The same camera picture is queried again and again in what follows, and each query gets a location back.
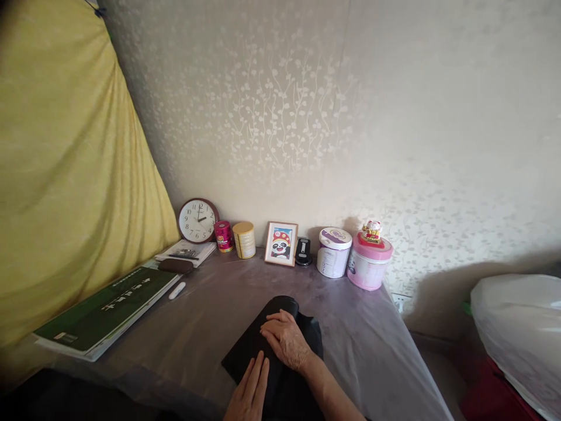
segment wrist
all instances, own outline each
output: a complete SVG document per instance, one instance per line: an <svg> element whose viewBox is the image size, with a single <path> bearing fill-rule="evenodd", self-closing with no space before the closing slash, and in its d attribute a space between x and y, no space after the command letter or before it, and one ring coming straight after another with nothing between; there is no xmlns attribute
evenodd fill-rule
<svg viewBox="0 0 561 421"><path fill-rule="evenodd" d="M298 374L300 374L305 379L308 379L308 377L311 376L311 373L314 371L315 366L318 364L318 361L321 361L321 359L310 351L300 365Z"/></svg>

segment pink lid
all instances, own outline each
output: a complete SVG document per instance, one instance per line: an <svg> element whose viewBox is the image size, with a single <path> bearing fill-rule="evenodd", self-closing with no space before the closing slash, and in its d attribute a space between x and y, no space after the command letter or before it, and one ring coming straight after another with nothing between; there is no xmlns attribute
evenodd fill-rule
<svg viewBox="0 0 561 421"><path fill-rule="evenodd" d="M393 254L393 246L388 240L384 238L382 239L384 243L383 249L378 247L365 246L364 244L361 244L360 240L358 239L358 236L360 234L361 233L359 232L352 239L352 248L358 254L372 260L390 260L390 257L392 257Z"/></svg>

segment red can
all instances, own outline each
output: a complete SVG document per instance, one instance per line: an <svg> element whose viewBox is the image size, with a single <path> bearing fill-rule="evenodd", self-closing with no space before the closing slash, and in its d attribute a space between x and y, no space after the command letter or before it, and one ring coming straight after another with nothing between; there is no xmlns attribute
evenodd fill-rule
<svg viewBox="0 0 561 421"><path fill-rule="evenodd" d="M228 253L234 250L234 236L230 228L230 222L218 221L214 224L214 233L216 234L216 242L221 253Z"/></svg>

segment yellow can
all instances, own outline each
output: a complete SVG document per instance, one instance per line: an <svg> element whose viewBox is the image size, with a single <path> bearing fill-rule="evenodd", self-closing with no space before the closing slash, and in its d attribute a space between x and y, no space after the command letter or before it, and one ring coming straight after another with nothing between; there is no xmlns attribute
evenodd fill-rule
<svg viewBox="0 0 561 421"><path fill-rule="evenodd" d="M255 256L255 232L251 222L240 222L232 227L236 251L241 259Z"/></svg>

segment white pen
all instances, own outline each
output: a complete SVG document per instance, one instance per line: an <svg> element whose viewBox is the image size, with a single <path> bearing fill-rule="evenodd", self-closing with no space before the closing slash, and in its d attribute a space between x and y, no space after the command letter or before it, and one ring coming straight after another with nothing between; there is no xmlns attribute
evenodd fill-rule
<svg viewBox="0 0 561 421"><path fill-rule="evenodd" d="M174 299L175 297L177 297L179 295L179 293L181 291L183 291L184 288L185 288L185 283L180 282L179 285L177 287L175 287L173 292L169 295L169 299Z"/></svg>

